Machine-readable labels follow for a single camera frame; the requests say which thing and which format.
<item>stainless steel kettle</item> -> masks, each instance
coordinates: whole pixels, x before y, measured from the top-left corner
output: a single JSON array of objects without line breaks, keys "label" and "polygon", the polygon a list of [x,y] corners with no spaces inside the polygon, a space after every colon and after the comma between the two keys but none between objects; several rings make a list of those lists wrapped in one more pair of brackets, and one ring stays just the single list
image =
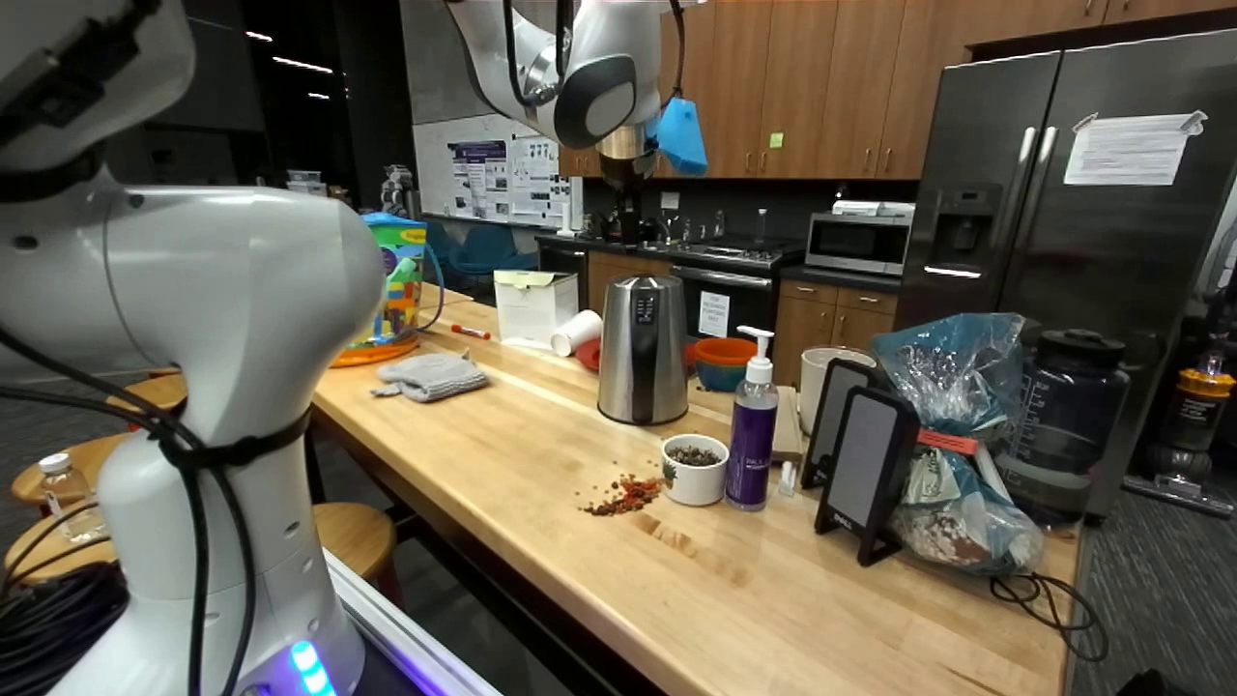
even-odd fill
[{"label": "stainless steel kettle", "polygon": [[635,426],[687,413],[679,279],[618,279],[605,291],[596,407]]}]

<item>wooden countertop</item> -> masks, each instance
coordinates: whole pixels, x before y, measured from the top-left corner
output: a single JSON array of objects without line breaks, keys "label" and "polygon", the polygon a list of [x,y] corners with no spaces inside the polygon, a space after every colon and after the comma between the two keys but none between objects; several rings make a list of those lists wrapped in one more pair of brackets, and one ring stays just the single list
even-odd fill
[{"label": "wooden countertop", "polygon": [[[584,368],[450,334],[495,334],[495,311],[452,296],[435,327],[424,354],[477,358],[486,390],[370,400],[357,368],[322,380],[318,412],[665,691],[1063,691],[1055,632],[907,552],[863,568],[845,535],[814,538],[814,496],[584,515],[580,490],[658,472],[661,438],[725,438],[729,401],[690,390],[679,422],[613,426]],[[1076,556],[1053,538],[1042,572],[1076,579]]]}]

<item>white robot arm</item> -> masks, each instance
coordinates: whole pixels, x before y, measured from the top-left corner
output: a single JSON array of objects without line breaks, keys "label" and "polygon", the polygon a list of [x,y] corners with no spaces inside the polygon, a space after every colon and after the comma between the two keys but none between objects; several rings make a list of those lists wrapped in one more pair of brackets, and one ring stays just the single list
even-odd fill
[{"label": "white robot arm", "polygon": [[[514,21],[519,38],[501,38],[497,0],[450,8],[497,113],[577,146],[658,115],[658,0],[584,0],[564,69],[546,33]],[[510,88],[501,47],[536,105]],[[58,691],[350,691],[358,641],[313,538],[296,426],[331,354],[375,314],[383,260],[323,198],[113,184],[95,144],[175,105],[191,78],[182,0],[0,0],[0,334],[77,368],[182,368],[182,426],[207,450],[197,459],[135,435],[104,466],[95,503],[133,602]],[[201,651],[192,617],[207,617]]]},{"label": "white robot arm", "polygon": [[450,0],[486,105],[564,146],[596,146],[661,113],[661,8],[667,3],[584,0],[559,68],[555,37],[510,13],[510,0]]}]

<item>soap dispenser bottle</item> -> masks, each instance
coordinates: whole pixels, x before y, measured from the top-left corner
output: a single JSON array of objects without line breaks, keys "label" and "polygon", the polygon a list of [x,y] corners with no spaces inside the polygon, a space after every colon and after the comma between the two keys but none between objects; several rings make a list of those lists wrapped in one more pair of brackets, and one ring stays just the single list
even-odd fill
[{"label": "soap dispenser bottle", "polygon": [[756,358],[747,361],[747,377],[736,394],[725,496],[736,503],[756,508],[767,503],[767,484],[772,467],[772,417],[777,417],[777,387],[772,387],[772,361],[769,361],[772,334],[754,327],[738,327],[738,334],[756,340]]}]

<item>backsplash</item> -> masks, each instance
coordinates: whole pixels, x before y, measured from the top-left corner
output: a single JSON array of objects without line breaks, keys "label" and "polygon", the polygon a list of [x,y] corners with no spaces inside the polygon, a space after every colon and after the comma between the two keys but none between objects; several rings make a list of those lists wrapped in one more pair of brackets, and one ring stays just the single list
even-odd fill
[{"label": "backsplash", "polygon": [[[701,239],[723,218],[723,239],[747,249],[756,230],[756,211],[769,218],[769,243],[805,243],[809,218],[840,198],[854,203],[916,203],[916,184],[645,184],[642,215],[661,218],[661,195],[679,195],[679,230]],[[618,195],[589,177],[584,211],[590,231],[613,215]]]}]

